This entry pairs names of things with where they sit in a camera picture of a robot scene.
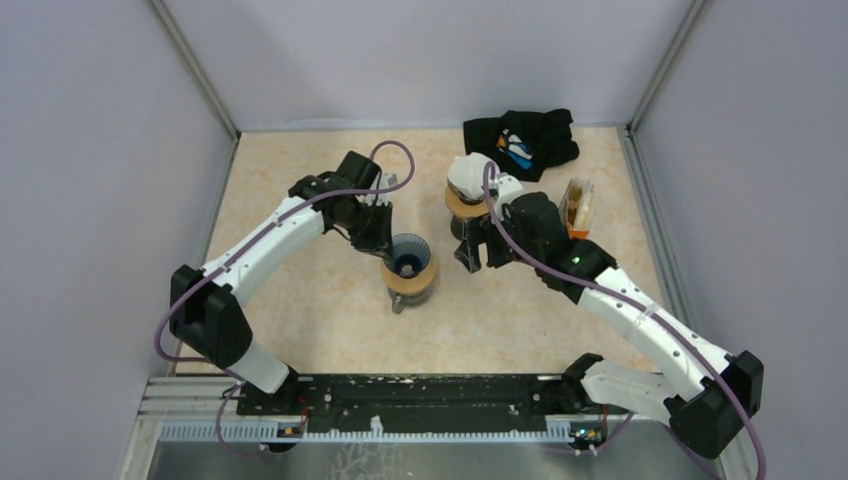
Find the blue glass dripper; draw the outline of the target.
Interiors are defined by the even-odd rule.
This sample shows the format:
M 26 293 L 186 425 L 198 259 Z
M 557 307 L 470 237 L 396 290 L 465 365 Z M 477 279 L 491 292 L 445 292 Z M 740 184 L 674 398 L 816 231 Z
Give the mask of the blue glass dripper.
M 429 265 L 429 244 L 413 233 L 401 233 L 392 238 L 392 252 L 385 261 L 389 272 L 401 278 L 414 278 Z

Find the clear ribbed glass dripper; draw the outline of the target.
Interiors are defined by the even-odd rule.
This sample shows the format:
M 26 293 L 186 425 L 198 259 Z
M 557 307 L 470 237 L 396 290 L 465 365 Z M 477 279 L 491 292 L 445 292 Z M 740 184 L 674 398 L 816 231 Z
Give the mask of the clear ribbed glass dripper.
M 476 205 L 483 201 L 482 196 L 469 196 L 460 190 L 451 189 L 450 192 L 458 199 L 459 202 L 466 205 Z

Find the clear glass carafe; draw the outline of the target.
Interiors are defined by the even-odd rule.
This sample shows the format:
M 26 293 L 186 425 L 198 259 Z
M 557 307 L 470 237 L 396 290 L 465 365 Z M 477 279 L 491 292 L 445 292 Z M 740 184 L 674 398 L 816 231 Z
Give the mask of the clear glass carafe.
M 395 290 L 388 289 L 388 295 L 391 301 L 392 313 L 399 315 L 406 308 L 416 308 L 426 303 L 432 296 L 432 289 L 428 288 L 413 294 L 402 294 Z

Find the white paper coffee filter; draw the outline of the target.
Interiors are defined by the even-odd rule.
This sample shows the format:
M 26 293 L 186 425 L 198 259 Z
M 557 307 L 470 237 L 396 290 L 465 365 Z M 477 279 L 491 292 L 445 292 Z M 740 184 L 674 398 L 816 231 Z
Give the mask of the white paper coffee filter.
M 455 157 L 447 174 L 448 187 L 484 198 L 484 170 L 489 163 L 493 160 L 478 152 Z

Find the orange coffee filter pack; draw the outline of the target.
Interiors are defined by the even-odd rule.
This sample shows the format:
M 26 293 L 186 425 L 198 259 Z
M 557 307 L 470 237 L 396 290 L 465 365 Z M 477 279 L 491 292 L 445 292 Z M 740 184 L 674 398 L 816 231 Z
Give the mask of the orange coffee filter pack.
M 562 224 L 573 239 L 589 236 L 593 213 L 594 185 L 588 179 L 572 178 L 559 204 Z

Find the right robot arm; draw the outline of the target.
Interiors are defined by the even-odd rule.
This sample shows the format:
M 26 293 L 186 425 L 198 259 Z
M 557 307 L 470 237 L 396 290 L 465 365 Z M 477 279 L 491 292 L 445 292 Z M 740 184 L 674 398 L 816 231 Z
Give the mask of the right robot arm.
M 752 423 L 764 379 L 756 355 L 732 354 L 676 319 L 601 246 L 570 237 L 546 194 L 489 189 L 478 202 L 487 211 L 466 220 L 455 254 L 468 271 L 531 267 L 547 288 L 605 321 L 657 368 L 644 372 L 585 354 L 572 368 L 576 376 L 563 385 L 569 408 L 622 407 L 665 425 L 707 459 L 719 458 L 741 432 L 756 452 L 762 450 Z

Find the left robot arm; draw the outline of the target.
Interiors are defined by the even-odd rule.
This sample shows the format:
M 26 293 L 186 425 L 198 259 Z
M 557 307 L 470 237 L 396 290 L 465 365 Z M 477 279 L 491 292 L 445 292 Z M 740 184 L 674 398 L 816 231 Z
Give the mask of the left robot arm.
M 244 308 L 290 256 L 333 230 L 357 251 L 385 258 L 392 251 L 392 205 L 401 185 L 371 158 L 348 152 L 334 171 L 296 182 L 247 237 L 200 268 L 182 266 L 171 279 L 169 332 L 202 360 L 259 389 L 277 414 L 292 411 L 300 388 L 292 369 L 261 345 Z

